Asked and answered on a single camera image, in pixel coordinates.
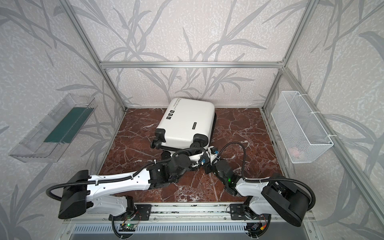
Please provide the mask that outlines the white hard-shell suitcase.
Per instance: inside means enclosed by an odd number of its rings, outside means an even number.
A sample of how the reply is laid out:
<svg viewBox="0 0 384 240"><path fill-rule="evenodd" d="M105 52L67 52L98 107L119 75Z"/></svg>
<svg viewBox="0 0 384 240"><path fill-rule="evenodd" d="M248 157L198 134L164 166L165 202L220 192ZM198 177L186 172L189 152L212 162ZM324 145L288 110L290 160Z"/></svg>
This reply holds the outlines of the white hard-shell suitcase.
<svg viewBox="0 0 384 240"><path fill-rule="evenodd" d="M151 148L171 153L190 147L207 149L215 123L213 103L174 98L155 130Z"/></svg>

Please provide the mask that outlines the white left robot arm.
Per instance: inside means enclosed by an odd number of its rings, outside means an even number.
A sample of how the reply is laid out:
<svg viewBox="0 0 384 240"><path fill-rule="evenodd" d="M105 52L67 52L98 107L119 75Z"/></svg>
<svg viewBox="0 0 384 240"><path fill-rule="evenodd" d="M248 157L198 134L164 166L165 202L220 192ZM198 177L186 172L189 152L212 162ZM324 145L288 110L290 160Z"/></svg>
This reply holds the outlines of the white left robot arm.
<svg viewBox="0 0 384 240"><path fill-rule="evenodd" d="M67 183L51 186L46 195L61 203L59 219L72 219L85 213L110 214L114 217L135 210L135 205L120 193L166 188L177 183L189 171L207 167L217 157L201 147L182 149L169 158L152 161L135 172L117 175L89 175L77 172Z"/></svg>

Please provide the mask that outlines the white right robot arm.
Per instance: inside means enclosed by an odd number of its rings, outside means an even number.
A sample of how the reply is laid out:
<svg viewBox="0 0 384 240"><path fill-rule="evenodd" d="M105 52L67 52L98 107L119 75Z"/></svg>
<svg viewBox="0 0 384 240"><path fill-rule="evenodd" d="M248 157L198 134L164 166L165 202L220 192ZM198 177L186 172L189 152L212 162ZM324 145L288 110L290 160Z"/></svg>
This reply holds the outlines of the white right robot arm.
<svg viewBox="0 0 384 240"><path fill-rule="evenodd" d="M307 184L280 174L261 179L238 176L228 162L221 160L222 153L211 146L204 151L199 164L207 173L214 173L227 193L247 198L243 203L247 218L254 219L264 214L279 215L292 226L302 225L306 213L316 203L316 195Z"/></svg>

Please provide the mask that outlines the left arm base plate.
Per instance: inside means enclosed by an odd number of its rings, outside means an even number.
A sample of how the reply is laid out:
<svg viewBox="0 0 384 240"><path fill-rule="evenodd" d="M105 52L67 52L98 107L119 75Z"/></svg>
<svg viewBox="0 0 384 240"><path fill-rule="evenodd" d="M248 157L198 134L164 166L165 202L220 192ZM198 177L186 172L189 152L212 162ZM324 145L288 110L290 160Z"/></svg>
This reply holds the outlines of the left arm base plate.
<svg viewBox="0 0 384 240"><path fill-rule="evenodd" d="M148 221L151 215L151 204L136 205L136 212L127 218L127 221Z"/></svg>

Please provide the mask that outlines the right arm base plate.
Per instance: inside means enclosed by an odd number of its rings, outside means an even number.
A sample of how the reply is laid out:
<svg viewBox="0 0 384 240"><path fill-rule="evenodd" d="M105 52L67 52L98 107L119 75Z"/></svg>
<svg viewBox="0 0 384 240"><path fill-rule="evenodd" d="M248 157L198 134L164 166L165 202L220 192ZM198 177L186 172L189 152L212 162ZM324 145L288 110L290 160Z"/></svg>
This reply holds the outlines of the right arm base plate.
<svg viewBox="0 0 384 240"><path fill-rule="evenodd" d="M249 218L246 216L243 204L230 204L230 215L233 221L246 221Z"/></svg>

